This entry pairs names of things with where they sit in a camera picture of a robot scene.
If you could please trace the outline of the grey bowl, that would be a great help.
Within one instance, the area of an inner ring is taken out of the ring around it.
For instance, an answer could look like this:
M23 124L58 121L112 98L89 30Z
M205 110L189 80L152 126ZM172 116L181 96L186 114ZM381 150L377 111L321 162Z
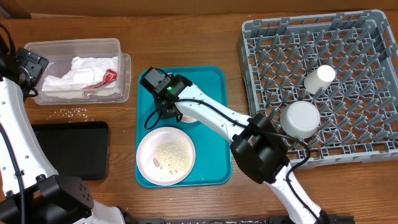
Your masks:
M280 125L289 136L306 139L313 136L320 124L320 113L311 103L296 101L280 114Z

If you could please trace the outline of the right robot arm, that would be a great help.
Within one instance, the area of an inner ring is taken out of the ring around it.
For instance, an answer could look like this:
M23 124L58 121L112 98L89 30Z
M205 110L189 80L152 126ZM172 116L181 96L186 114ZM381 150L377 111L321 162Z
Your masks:
M172 110L188 115L229 142L241 171L258 184L268 185L294 223L329 223L327 213L314 203L294 176L287 157L286 136L277 133L262 114L250 117L237 113L204 94L181 75L156 74L140 81L156 100L156 112Z

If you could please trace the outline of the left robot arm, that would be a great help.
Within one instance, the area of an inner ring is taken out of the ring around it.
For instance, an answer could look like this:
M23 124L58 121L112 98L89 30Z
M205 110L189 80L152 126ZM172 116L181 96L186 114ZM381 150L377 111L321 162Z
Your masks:
M3 223L134 223L119 207L93 200L79 177L59 175L25 111L49 61L12 39L1 41L1 177Z

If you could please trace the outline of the white napkin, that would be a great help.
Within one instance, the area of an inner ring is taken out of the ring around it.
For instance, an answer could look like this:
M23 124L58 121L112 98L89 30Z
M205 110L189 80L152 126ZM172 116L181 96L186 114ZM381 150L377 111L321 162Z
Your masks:
M71 91L96 91L102 88L113 88L116 81L99 88L84 89L88 85L100 82L107 69L117 72L118 58L81 58L75 57L71 62L71 69L62 77L48 75L44 79L42 91L44 93L68 92L65 98L72 98Z

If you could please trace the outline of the small white cup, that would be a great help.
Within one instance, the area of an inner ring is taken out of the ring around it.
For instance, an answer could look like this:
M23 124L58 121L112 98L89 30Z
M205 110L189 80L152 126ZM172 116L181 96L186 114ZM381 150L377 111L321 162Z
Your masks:
M304 87L314 95L320 88L323 90L328 88L335 78L336 72L333 67L321 65L305 77Z

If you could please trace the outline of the red snack wrapper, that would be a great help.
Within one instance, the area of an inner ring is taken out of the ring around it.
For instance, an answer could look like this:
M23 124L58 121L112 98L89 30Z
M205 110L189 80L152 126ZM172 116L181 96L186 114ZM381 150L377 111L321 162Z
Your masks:
M92 85L88 85L88 86L84 87L84 89L94 89L94 88L102 87L103 85L107 85L109 83L116 81L117 76L118 76L117 72L115 72L111 69L107 69L103 76L103 79L100 82L92 84Z

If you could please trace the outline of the large pink plate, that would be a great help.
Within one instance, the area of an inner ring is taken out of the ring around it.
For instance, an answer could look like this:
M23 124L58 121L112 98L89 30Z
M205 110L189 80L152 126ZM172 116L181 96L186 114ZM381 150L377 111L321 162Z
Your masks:
M154 165L154 150L158 143L171 140L183 140L189 143L192 163L184 174L171 175ZM136 164L141 175L150 183L160 186L174 185L185 179L192 171L196 159L195 146L190 137L183 131L173 127L157 128L148 133L139 143L136 152Z

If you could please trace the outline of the small pink bowl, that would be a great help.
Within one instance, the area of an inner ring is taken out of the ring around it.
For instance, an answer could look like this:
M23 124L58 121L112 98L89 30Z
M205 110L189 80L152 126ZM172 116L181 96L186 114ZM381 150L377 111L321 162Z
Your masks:
M191 116L183 115L181 118L181 122L184 123L195 123L197 122L197 119L192 118Z

